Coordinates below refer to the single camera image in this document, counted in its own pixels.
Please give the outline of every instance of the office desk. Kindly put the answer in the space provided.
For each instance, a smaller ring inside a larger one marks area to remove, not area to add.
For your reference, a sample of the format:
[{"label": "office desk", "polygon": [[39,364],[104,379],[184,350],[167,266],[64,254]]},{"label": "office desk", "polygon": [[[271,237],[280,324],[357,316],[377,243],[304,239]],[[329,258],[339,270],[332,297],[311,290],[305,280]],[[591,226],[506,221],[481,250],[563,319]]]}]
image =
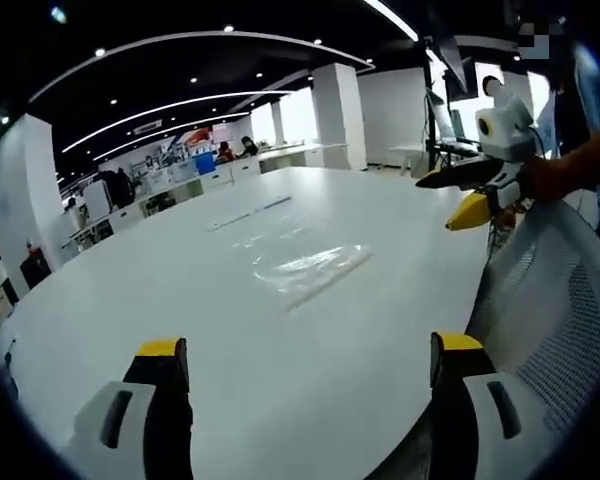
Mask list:
[{"label": "office desk", "polygon": [[[471,314],[487,230],[444,228],[462,197],[286,168],[150,217],[47,278],[5,323],[20,400],[61,448],[143,342],[183,336],[197,480],[363,479],[429,402],[431,331],[464,331]],[[290,221],[300,236],[278,235]],[[259,235],[280,239],[265,252],[279,258],[354,244],[372,256],[288,311],[254,274]]]}]

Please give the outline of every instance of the ceiling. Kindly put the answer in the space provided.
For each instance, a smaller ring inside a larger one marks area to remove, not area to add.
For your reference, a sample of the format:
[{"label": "ceiling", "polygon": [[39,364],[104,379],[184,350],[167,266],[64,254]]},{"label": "ceiling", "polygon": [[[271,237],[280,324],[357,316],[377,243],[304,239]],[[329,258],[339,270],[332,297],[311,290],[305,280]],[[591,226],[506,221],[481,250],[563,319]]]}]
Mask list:
[{"label": "ceiling", "polygon": [[[500,2],[431,1],[453,34],[509,38],[512,33]],[[223,115],[248,96],[190,103],[146,115],[63,153],[95,130],[139,112],[205,96],[260,91],[288,75],[335,61],[359,71],[368,69],[364,60],[369,58],[378,70],[421,61],[412,48],[414,43],[363,0],[55,0],[53,5],[66,14],[66,24],[51,17],[48,1],[22,2],[17,8],[2,3],[1,15],[6,15],[9,25],[9,42],[0,47],[2,108],[10,118],[27,111],[53,125],[56,167],[65,178],[71,171],[93,170],[95,156],[137,138],[127,135],[133,128],[157,119],[162,119],[164,129]],[[426,2],[384,3],[421,36],[434,33]],[[217,35],[227,25],[233,25],[235,32],[278,35],[308,44],[238,33]],[[116,53],[133,42],[186,32],[216,33],[166,39]],[[315,48],[313,41],[318,38],[323,47],[355,58]],[[108,53],[96,58],[98,48]],[[89,61],[29,102],[52,80]],[[307,73],[283,88],[310,84]],[[263,97],[254,105],[271,99]],[[252,108],[247,103],[239,111]]]}]

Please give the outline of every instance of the mesh chair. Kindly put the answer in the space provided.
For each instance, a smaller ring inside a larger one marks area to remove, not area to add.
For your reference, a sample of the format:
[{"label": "mesh chair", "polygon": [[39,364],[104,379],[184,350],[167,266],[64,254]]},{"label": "mesh chair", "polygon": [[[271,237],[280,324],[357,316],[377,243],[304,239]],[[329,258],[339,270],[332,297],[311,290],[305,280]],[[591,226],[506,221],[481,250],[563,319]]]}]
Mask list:
[{"label": "mesh chair", "polygon": [[536,204],[485,269],[468,333],[567,433],[600,377],[600,239],[567,204]]}]

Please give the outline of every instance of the plastic bag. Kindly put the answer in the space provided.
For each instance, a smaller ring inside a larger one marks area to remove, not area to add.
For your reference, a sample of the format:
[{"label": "plastic bag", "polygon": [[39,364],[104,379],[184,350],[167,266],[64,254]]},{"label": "plastic bag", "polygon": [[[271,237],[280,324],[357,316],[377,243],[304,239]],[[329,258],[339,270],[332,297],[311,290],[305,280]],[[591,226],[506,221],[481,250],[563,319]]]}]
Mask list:
[{"label": "plastic bag", "polygon": [[324,236],[314,227],[284,217],[274,230],[234,247],[250,252],[253,275],[278,292],[289,311],[325,291],[372,256],[365,245],[325,243]]}]

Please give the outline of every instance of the person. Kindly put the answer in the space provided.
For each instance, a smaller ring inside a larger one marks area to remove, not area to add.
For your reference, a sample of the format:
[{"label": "person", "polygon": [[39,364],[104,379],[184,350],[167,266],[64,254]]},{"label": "person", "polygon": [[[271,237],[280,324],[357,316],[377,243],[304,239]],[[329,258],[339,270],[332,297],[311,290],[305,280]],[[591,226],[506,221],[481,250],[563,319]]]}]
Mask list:
[{"label": "person", "polygon": [[258,154],[258,147],[253,143],[251,137],[248,137],[247,135],[242,137],[242,145],[244,146],[244,151],[238,155],[238,158],[253,157]]},{"label": "person", "polygon": [[118,168],[117,175],[118,181],[120,182],[120,188],[124,192],[124,206],[131,205],[136,199],[136,189],[133,185],[133,182],[129,178],[129,175],[127,175],[122,169],[122,167]]},{"label": "person", "polygon": [[236,156],[233,154],[233,150],[229,148],[227,142],[220,142],[220,148],[218,149],[218,163],[233,162]]},{"label": "person", "polygon": [[590,139],[587,119],[573,72],[573,56],[554,65],[549,72],[549,100],[537,120],[543,153],[558,158]]},{"label": "person", "polygon": [[596,232],[600,238],[600,61],[583,44],[578,44],[573,53],[574,78],[590,138],[559,159],[533,159],[521,172],[528,178],[529,196],[540,202],[559,200],[575,190],[596,185],[599,216]]}]

